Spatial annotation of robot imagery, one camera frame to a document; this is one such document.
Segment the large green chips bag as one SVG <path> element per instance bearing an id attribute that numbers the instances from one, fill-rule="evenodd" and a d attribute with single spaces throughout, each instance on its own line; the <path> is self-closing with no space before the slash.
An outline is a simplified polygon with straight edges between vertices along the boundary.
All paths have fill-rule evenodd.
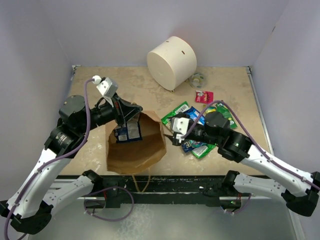
<path id="1" fill-rule="evenodd" d="M 189 108 L 190 108 L 190 106 L 189 106 L 188 102 L 184 101 L 178 107 L 176 107 L 174 110 L 172 110 L 170 113 L 165 115 L 161 119 L 161 122 L 170 130 L 171 129 L 170 118 L 175 116 L 175 115 L 177 115 L 180 112 L 183 113 L 185 110 L 187 110 Z M 201 158 L 205 157 L 206 155 L 208 155 L 214 148 L 212 148 L 212 149 L 202 149 L 202 150 L 200 150 L 200 148 L 197 148 L 197 149 L 192 150 L 192 151 L 190 151 L 188 153 L 192 153 L 196 158 L 201 159 Z"/>

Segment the blue salt vinegar chips bag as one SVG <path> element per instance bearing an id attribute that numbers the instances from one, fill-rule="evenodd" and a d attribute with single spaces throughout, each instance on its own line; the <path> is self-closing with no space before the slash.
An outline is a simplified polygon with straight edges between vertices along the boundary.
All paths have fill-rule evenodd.
<path id="1" fill-rule="evenodd" d="M 185 141 L 182 145 L 181 145 L 181 148 L 183 150 L 184 153 L 188 153 L 188 152 L 191 152 L 193 151 L 193 148 L 191 147 L 191 143 L 193 142 L 194 140 L 188 140 L 188 141 Z"/>

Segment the teal snack packet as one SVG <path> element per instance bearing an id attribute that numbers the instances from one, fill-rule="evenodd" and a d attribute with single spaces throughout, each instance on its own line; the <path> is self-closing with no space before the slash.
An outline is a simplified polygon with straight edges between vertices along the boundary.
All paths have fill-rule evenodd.
<path id="1" fill-rule="evenodd" d="M 212 149 L 215 147 L 215 145 L 199 142 L 199 141 L 193 141 L 191 143 L 191 147 L 192 147 L 192 150 L 194 151 L 195 149 L 198 149 L 198 148 L 200 148 L 200 150 Z"/>

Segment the small yellow green snack packet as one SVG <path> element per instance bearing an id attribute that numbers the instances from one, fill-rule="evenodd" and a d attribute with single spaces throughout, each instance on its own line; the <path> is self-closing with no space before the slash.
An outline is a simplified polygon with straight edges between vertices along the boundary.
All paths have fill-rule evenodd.
<path id="1" fill-rule="evenodd" d="M 208 114 L 208 113 L 213 113 L 213 112 L 216 112 L 217 111 L 217 108 L 215 106 L 209 106 L 208 108 L 205 109 L 205 113 Z"/>

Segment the red snack packet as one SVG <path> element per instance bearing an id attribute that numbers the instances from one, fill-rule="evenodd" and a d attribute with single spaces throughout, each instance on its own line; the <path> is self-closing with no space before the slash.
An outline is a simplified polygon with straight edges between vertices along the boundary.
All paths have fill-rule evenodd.
<path id="1" fill-rule="evenodd" d="M 196 90 L 195 102 L 201 104 L 209 104 L 214 100 L 214 93 L 211 91 Z"/>

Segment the brown paper bag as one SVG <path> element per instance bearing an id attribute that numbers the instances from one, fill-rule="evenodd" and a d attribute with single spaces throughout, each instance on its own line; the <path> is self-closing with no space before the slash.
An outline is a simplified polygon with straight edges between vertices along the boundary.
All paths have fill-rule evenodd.
<path id="1" fill-rule="evenodd" d="M 143 110 L 139 124 L 142 140 L 116 143 L 113 120 L 105 125 L 106 169 L 120 175 L 130 175 L 136 190 L 144 193 L 151 181 L 151 167 L 167 153 L 161 119 L 152 110 Z"/>

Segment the dark blue snack bag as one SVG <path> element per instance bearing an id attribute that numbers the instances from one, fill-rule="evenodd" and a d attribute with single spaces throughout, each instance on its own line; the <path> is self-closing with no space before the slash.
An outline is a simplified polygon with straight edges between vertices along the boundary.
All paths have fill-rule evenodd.
<path id="1" fill-rule="evenodd" d="M 184 113 L 189 116 L 190 119 L 195 121 L 198 116 L 200 115 L 200 112 L 191 106 L 189 109 L 185 110 Z M 203 115 L 200 115 L 199 120 L 197 121 L 198 124 L 204 125 L 205 124 L 205 117 Z"/>

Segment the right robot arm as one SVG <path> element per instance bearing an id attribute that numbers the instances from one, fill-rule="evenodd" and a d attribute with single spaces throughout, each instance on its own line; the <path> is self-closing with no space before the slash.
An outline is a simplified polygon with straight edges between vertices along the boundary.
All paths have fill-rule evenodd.
<path id="1" fill-rule="evenodd" d="M 248 176 L 230 170 L 222 183 L 228 196 L 237 192 L 273 198 L 285 203 L 292 212 L 304 217 L 314 213 L 320 198 L 320 174 L 298 169 L 268 153 L 249 134 L 230 127 L 230 121 L 220 112 L 211 112 L 204 123 L 191 119 L 184 112 L 169 117 L 172 135 L 168 138 L 174 146 L 193 140 L 217 146 L 223 158 L 251 167 L 266 178 Z"/>

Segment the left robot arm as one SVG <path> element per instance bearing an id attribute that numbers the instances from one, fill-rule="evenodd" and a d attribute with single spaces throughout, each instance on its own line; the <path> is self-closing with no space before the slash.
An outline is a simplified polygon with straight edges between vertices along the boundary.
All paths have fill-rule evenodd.
<path id="1" fill-rule="evenodd" d="M 84 171 L 76 180 L 54 192 L 48 190 L 87 142 L 91 130 L 111 121 L 124 124 L 142 110 L 142 106 L 123 100 L 117 94 L 113 95 L 111 103 L 97 103 L 94 108 L 89 108 L 87 97 L 68 97 L 35 167 L 19 190 L 0 203 L 0 215 L 6 218 L 6 225 L 25 235 L 35 235 L 77 198 L 101 194 L 103 178 L 93 170 Z"/>

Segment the dark blue chips bag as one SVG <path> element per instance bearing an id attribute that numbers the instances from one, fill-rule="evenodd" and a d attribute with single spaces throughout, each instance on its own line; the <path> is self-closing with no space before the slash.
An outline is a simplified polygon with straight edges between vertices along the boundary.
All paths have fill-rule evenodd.
<path id="1" fill-rule="evenodd" d="M 141 141 L 141 126 L 139 123 L 140 114 L 138 113 L 124 125 L 118 125 L 114 130 L 117 144 Z"/>

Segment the clear tape roll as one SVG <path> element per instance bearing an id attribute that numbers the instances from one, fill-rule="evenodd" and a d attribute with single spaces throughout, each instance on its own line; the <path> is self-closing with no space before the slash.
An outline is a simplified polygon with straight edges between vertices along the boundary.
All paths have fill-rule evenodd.
<path id="1" fill-rule="evenodd" d="M 189 79 L 188 82 L 191 87 L 195 89 L 202 89 L 206 86 L 207 80 L 205 76 L 201 73 L 194 73 Z"/>

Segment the white cylindrical container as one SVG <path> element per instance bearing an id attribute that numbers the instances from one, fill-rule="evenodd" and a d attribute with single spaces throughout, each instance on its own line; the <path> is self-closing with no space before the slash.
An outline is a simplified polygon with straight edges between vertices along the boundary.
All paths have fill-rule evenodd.
<path id="1" fill-rule="evenodd" d="M 146 57 L 153 79 L 168 91 L 175 90 L 192 76 L 197 68 L 193 48 L 183 39 L 171 36 L 149 51 Z"/>

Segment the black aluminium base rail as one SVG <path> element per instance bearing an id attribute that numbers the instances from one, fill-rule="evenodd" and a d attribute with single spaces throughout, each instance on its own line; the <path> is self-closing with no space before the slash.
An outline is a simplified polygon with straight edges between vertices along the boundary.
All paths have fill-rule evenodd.
<path id="1" fill-rule="evenodd" d="M 104 175 L 92 195 L 82 193 L 78 199 L 106 201 L 106 208 L 122 204 L 136 205 L 205 205 L 219 207 L 233 200 L 254 197 L 253 193 L 239 193 L 223 183 L 223 175 Z"/>

